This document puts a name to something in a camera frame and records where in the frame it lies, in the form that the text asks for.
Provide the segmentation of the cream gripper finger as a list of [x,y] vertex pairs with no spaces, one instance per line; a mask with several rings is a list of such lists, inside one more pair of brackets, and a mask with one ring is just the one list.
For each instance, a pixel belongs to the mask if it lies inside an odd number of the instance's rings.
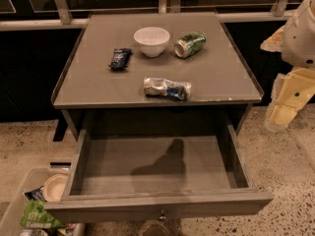
[[283,34],[284,27],[280,27],[262,42],[260,48],[268,52],[281,52],[283,48]]
[[293,67],[286,75],[278,74],[266,111],[266,129],[274,133],[286,129],[314,95],[314,69]]

